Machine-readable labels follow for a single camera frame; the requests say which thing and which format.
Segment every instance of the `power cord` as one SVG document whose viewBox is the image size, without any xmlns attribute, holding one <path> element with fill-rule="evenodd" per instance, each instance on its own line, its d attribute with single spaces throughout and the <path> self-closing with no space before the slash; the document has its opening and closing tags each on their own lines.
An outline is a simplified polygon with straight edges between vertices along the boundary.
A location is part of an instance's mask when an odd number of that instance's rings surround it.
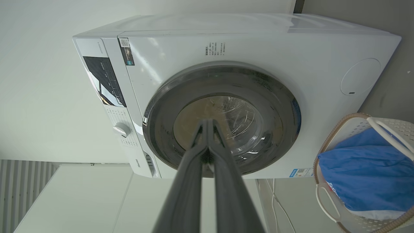
<svg viewBox="0 0 414 233">
<path fill-rule="evenodd" d="M 270 186 L 270 183 L 269 183 L 269 180 L 268 180 L 268 179 L 266 179 L 266 182 L 267 182 L 267 185 L 269 186 L 269 188 L 270 188 L 270 190 L 272 191 L 272 194 L 273 194 L 273 198 L 272 198 L 272 209 L 273 209 L 274 218 L 275 218 L 275 220 L 276 220 L 276 233 L 278 232 L 278 229 L 277 229 L 277 228 L 278 228 L 278 223 L 277 223 L 276 211 L 275 211 L 275 209 L 274 209 L 274 205 L 273 205 L 274 200 L 276 200 L 276 202 L 279 204 L 280 208 L 283 210 L 283 212 L 285 213 L 285 215 L 286 215 L 287 219 L 289 220 L 289 223 L 290 223 L 290 226 L 291 226 L 291 227 L 292 227 L 292 229 L 293 229 L 293 232 L 294 232 L 294 233 L 296 233 L 295 228 L 294 228 L 294 227 L 293 227 L 293 225 L 292 225 L 292 221 L 290 221 L 289 216 L 287 215 L 287 213 L 286 213 L 285 209 L 282 207 L 282 205 L 281 205 L 281 204 L 280 204 L 280 202 L 279 202 L 279 199 L 277 198 L 276 194 L 274 193 L 275 179 L 273 179 L 273 189 L 272 189 L 272 187 Z"/>
</svg>

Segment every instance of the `washing machine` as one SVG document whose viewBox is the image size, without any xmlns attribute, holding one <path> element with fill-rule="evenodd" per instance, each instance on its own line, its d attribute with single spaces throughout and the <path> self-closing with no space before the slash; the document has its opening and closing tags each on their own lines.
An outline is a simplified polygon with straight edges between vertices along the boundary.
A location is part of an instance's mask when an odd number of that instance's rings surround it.
<svg viewBox="0 0 414 233">
<path fill-rule="evenodd" d="M 246 179 L 312 176 L 400 39 L 303 14 L 137 16 L 73 37 L 136 174 L 173 178 L 214 118 Z"/>
</svg>

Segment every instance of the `radiator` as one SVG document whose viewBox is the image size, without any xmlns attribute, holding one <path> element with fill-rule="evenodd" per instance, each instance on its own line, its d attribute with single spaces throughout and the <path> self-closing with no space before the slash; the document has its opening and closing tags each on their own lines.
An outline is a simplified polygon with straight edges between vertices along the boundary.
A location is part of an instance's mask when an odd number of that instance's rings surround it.
<svg viewBox="0 0 414 233">
<path fill-rule="evenodd" d="M 51 162 L 1 160 L 0 230 L 12 233 L 46 186 L 56 167 Z"/>
</svg>

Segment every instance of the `washing machine door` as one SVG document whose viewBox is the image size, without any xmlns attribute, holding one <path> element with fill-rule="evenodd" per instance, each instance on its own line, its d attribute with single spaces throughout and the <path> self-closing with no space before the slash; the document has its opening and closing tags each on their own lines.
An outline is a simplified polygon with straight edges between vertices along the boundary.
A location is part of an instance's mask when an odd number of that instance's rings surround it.
<svg viewBox="0 0 414 233">
<path fill-rule="evenodd" d="M 275 77 L 243 63 L 206 63 L 183 70 L 158 89 L 145 110 L 145 140 L 177 169 L 205 118 L 218 121 L 242 174 L 280 159 L 301 125 L 295 97 Z M 203 175 L 213 173 L 207 168 Z"/>
</svg>

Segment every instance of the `laundry basket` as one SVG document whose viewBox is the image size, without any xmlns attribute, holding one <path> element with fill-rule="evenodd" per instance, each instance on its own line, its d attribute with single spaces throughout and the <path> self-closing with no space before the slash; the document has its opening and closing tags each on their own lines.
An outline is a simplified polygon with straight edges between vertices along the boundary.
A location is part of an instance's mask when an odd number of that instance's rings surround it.
<svg viewBox="0 0 414 233">
<path fill-rule="evenodd" d="M 332 150 L 339 142 L 361 133 L 365 129 L 374 128 L 391 145 L 414 160 L 414 124 L 384 118 L 375 118 L 363 113 L 354 113 L 344 117 L 332 130 L 319 153 Z M 391 137 L 384 129 L 390 132 L 404 145 Z M 394 229 L 414 224 L 414 206 L 397 219 L 373 220 L 351 214 L 339 197 L 326 183 L 316 157 L 313 166 L 316 181 L 316 199 L 325 214 L 338 224 L 346 233 L 386 233 Z M 326 192 L 334 205 L 336 213 L 330 213 L 321 202 L 320 193 Z"/>
</svg>

